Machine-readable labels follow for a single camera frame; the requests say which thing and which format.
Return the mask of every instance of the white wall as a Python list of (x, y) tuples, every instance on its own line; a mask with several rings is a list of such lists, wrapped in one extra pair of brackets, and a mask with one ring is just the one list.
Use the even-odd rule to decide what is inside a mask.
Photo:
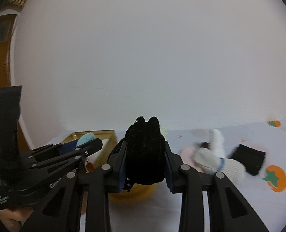
[(35, 146), (62, 130), (286, 118), (281, 0), (28, 0), (14, 50)]

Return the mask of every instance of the silver rivet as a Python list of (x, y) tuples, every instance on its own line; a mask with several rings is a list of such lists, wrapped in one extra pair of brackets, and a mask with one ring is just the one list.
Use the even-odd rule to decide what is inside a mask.
[(190, 166), (188, 166), (187, 164), (183, 164), (183, 165), (181, 165), (181, 169), (187, 171), (190, 169)]
[(216, 175), (216, 177), (219, 178), (219, 179), (222, 179), (222, 178), (225, 177), (224, 173), (222, 173), (222, 172), (217, 172), (217, 173), (215, 173), (215, 175)]
[(67, 178), (72, 179), (73, 177), (75, 177), (75, 172), (67, 173)]
[(110, 166), (109, 164), (103, 164), (103, 165), (101, 166), (101, 168), (102, 168), (103, 170), (109, 170), (109, 169), (111, 168), (111, 166)]

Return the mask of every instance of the blue stripe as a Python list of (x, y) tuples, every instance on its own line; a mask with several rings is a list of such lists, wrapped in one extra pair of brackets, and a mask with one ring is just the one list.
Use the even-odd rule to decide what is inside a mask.
[(225, 158), (219, 158), (220, 159), (220, 166), (217, 169), (217, 171), (221, 171), (226, 163)]

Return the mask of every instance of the triangular cutout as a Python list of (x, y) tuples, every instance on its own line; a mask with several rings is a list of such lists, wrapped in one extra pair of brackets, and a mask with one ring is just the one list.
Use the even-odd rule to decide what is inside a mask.
[(229, 187), (225, 188), (232, 218), (247, 215), (247, 210)]
[(57, 194), (50, 200), (50, 202), (43, 209), (42, 214), (54, 218), (58, 217), (61, 208), (61, 203), (65, 195), (65, 190), (66, 188), (63, 187), (57, 192)]

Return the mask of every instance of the light blue cloth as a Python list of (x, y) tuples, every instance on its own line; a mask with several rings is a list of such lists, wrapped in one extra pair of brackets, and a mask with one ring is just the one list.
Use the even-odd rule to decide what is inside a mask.
[(82, 144), (85, 144), (86, 142), (89, 142), (93, 139), (95, 139), (95, 135), (92, 133), (86, 133), (84, 134), (82, 137), (79, 138), (79, 140), (77, 141), (77, 146), (80, 146)]

